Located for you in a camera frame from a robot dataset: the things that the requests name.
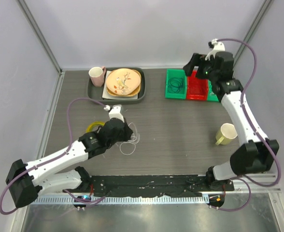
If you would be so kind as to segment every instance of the red basket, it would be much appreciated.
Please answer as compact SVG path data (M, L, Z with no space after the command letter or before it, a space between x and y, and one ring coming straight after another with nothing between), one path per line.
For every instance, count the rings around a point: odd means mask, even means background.
M193 71L191 76L187 77L187 100L206 101L209 93L208 80L196 78L197 71Z

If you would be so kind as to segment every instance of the mug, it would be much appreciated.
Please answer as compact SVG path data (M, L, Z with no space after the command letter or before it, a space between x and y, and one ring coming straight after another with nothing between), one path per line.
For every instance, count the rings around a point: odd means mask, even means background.
M223 124L216 134L216 145L227 145L238 136L233 124Z
M94 86L101 87L104 83L104 75L106 73L107 69L102 67L94 67L91 70L89 70L88 75L90 76L90 79Z

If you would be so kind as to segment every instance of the pink mug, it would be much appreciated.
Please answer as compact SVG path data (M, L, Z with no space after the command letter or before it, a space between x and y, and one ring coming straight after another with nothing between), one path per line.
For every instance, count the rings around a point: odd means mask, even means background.
M88 75L90 76L90 79L92 80L92 83L96 87L101 87L104 83L104 75L106 73L107 69L102 67L94 67L91 70L89 70Z

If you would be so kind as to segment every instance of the yellow ring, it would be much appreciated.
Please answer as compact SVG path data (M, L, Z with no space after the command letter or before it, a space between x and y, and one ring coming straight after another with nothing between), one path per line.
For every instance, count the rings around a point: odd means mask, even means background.
M104 122L93 122L87 127L86 133L91 132L95 126L104 126Z

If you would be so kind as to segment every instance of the white wall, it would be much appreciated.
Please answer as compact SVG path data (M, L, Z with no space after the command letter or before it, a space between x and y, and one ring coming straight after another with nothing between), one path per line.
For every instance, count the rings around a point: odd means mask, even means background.
M263 0L26 0L62 68L183 66L242 39ZM231 44L236 51L238 45Z
M0 194L12 162L35 158L57 72L14 0L0 0ZM4 209L13 209L8 194ZM12 216L0 214L0 232Z
M264 131L279 142L277 156L282 166L280 185L284 192L284 0L274 1L250 44L257 52L258 68L247 99ZM252 67L252 55L246 51L236 67L236 78L244 85Z

